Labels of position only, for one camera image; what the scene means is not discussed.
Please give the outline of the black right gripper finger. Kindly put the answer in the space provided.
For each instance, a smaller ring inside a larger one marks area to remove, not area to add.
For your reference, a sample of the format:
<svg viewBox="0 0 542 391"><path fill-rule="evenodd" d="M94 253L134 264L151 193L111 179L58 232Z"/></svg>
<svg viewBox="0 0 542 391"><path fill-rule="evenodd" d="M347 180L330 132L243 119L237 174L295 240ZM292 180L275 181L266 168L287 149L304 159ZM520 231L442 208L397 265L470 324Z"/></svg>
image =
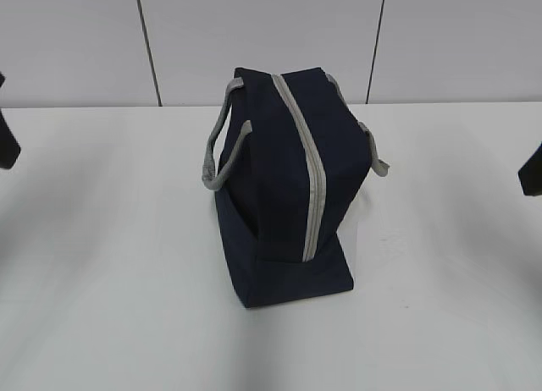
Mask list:
<svg viewBox="0 0 542 391"><path fill-rule="evenodd" d="M525 196L540 196L542 193L542 145L523 164L518 178Z"/></svg>

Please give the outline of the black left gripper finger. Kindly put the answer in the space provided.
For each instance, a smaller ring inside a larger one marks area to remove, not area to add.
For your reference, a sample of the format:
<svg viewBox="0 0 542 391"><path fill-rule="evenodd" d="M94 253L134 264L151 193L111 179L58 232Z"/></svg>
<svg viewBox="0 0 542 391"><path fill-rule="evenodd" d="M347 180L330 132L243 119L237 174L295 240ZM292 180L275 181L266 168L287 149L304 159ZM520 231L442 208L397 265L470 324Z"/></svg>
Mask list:
<svg viewBox="0 0 542 391"><path fill-rule="evenodd" d="M0 167L1 169L11 169L20 154L19 142L14 137L9 128L3 113L0 112Z"/></svg>

